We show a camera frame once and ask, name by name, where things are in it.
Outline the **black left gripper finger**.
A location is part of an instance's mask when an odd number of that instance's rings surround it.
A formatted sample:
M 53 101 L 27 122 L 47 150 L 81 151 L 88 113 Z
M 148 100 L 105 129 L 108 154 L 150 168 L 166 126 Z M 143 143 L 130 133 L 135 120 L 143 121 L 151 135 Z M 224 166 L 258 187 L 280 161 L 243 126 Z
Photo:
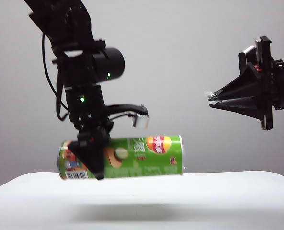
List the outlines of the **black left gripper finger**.
M 102 180 L 104 178 L 104 148 L 109 142 L 109 133 L 103 127 L 98 127 L 80 131 L 77 140 L 68 144 L 68 149 L 96 179 Z

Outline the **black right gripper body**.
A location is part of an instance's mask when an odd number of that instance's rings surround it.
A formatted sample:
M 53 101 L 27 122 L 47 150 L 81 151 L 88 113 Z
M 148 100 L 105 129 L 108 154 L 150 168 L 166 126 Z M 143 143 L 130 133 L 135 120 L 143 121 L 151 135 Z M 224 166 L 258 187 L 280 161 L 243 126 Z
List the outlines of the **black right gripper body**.
M 274 59 L 271 55 L 271 40 L 261 36 L 255 41 L 257 65 L 261 75 L 262 98 L 265 100 L 264 113 L 261 116 L 263 130 L 273 128 L 273 109 L 284 109 L 284 89 L 282 77 L 284 76 L 284 61 Z

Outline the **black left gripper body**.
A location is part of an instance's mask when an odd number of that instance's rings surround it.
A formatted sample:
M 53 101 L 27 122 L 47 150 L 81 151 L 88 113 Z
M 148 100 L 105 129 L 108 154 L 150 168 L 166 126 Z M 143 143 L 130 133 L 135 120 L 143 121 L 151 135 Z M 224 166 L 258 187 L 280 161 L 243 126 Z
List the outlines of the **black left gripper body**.
M 112 108 L 113 105 L 104 105 L 99 108 L 71 105 L 69 107 L 69 118 L 79 132 L 91 131 L 101 127 L 107 133 L 110 133 L 114 126 L 114 122 L 108 118 L 112 114 Z

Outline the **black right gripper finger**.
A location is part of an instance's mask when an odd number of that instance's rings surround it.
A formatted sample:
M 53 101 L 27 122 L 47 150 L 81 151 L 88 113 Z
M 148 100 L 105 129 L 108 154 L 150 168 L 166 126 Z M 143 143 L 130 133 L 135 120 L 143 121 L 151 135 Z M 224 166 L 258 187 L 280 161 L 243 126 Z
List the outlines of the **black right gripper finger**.
M 209 106 L 258 120 L 263 120 L 264 118 L 264 98 L 259 96 L 221 100 L 215 95 L 209 95 Z
M 256 96 L 263 98 L 261 75 L 254 65 L 248 64 L 233 81 L 216 92 L 209 92 L 207 100 L 209 95 L 215 95 L 221 100 Z

